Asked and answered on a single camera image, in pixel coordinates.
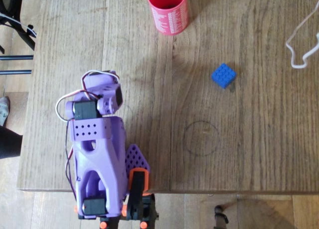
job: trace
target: orange part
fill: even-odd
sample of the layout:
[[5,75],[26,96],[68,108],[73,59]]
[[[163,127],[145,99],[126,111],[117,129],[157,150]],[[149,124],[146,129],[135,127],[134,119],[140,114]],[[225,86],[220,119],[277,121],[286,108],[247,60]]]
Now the orange part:
[[142,229],[148,228],[148,224],[146,222],[141,222],[140,226]]
[[100,229],[106,229],[108,227],[106,222],[101,222],[100,223]]
[[127,210],[128,210],[128,205],[123,205],[122,215],[123,215],[124,217],[126,217],[126,215],[127,215]]
[[132,188],[132,181],[133,181],[133,174],[134,172],[144,172],[145,173],[145,180],[144,180],[144,192],[149,189],[149,177],[150,174],[148,170],[145,168],[133,168],[130,170],[130,177],[129,177],[129,190]]

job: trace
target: floor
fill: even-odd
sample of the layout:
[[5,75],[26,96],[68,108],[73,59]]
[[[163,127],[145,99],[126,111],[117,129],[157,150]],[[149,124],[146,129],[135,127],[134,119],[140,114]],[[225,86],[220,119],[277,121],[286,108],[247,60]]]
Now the floor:
[[[21,20],[37,23],[41,0],[23,0]],[[0,44],[6,54],[32,54],[15,32],[0,27]],[[0,61],[0,70],[32,69],[32,61]],[[6,126],[23,134],[30,75],[0,76],[0,95],[10,98]],[[98,228],[98,221],[80,221],[73,212],[70,193],[22,192],[15,188],[19,158],[0,160],[0,229]],[[228,229],[318,229],[319,196],[183,195],[158,194],[157,229],[211,229],[216,205],[225,205]],[[137,229],[137,222],[121,222],[121,229]]]

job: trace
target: red paper cup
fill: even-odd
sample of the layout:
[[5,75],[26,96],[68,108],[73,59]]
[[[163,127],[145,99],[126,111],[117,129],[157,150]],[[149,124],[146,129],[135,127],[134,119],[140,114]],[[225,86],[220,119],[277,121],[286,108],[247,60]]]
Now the red paper cup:
[[176,35],[187,27],[187,0],[149,0],[149,3],[159,32]]

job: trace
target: white wire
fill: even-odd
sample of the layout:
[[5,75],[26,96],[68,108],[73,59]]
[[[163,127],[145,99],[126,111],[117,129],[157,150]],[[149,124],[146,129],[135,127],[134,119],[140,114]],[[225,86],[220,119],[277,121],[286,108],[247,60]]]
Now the white wire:
[[[87,75],[89,75],[90,73],[107,74],[107,75],[110,75],[110,76],[112,76],[112,77],[115,77],[118,82],[120,81],[120,78],[119,78],[116,74],[114,74],[114,73],[111,73],[111,72],[103,72],[103,71],[98,71],[98,70],[89,70],[89,71],[87,71],[85,74],[83,74],[83,76],[81,77],[82,89],[84,89],[84,90],[86,90],[84,78],[85,78]],[[89,95],[88,93],[85,92],[85,96],[90,100],[90,95]]]
[[25,26],[24,24],[22,24],[20,21],[15,20],[14,18],[11,18],[11,17],[9,17],[9,16],[6,16],[6,15],[3,14],[3,13],[0,13],[0,16],[5,17],[5,18],[10,19],[10,20],[12,20],[12,21],[14,21],[14,22],[16,22],[16,23],[21,24],[21,26],[24,26],[24,27],[26,27],[27,29],[29,29],[29,30],[31,31],[31,33],[36,37],[36,33],[35,33],[31,28],[29,28],[28,26]]
[[307,66],[307,58],[309,56],[311,56],[312,54],[314,54],[318,49],[319,49],[319,33],[317,33],[317,40],[318,40],[318,43],[317,45],[311,49],[310,51],[308,51],[304,56],[303,56],[303,61],[304,61],[304,64],[302,65],[296,65],[295,64],[295,51],[294,49],[289,45],[289,43],[291,42],[291,40],[295,37],[297,31],[301,28],[301,26],[304,25],[304,23],[318,10],[319,8],[319,1],[316,5],[316,7],[314,8],[314,10],[297,26],[297,28],[294,30],[293,34],[290,36],[290,38],[287,40],[286,42],[286,47],[291,51],[291,54],[292,54],[292,57],[291,57],[291,66],[293,68],[297,68],[297,69],[300,69],[300,68],[305,68]]
[[60,97],[60,98],[58,99],[58,101],[56,102],[56,104],[55,104],[55,113],[56,113],[56,115],[59,117],[59,119],[61,119],[63,122],[67,123],[68,120],[65,119],[65,118],[63,118],[63,117],[60,115],[60,113],[59,113],[58,106],[59,106],[60,102],[61,102],[63,99],[67,98],[67,97],[74,96],[74,95],[76,95],[76,94],[78,94],[78,93],[81,93],[81,92],[85,92],[85,93],[91,94],[91,95],[93,95],[94,97],[96,97],[96,95],[95,95],[94,93],[88,92],[88,91],[83,90],[83,89],[79,89],[79,90],[73,91],[73,92],[71,92],[71,93],[65,94],[64,96]]

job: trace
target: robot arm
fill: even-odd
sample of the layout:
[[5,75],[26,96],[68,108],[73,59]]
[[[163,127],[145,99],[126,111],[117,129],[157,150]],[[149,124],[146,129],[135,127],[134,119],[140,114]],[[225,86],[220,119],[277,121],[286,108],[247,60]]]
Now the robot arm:
[[100,228],[105,229],[117,229],[119,220],[140,220],[141,228],[153,229],[158,218],[155,197],[143,196],[150,167],[136,145],[125,150],[123,120],[112,116],[123,103],[121,86],[112,74],[86,74],[86,91],[65,105],[73,142],[78,216],[100,217]]

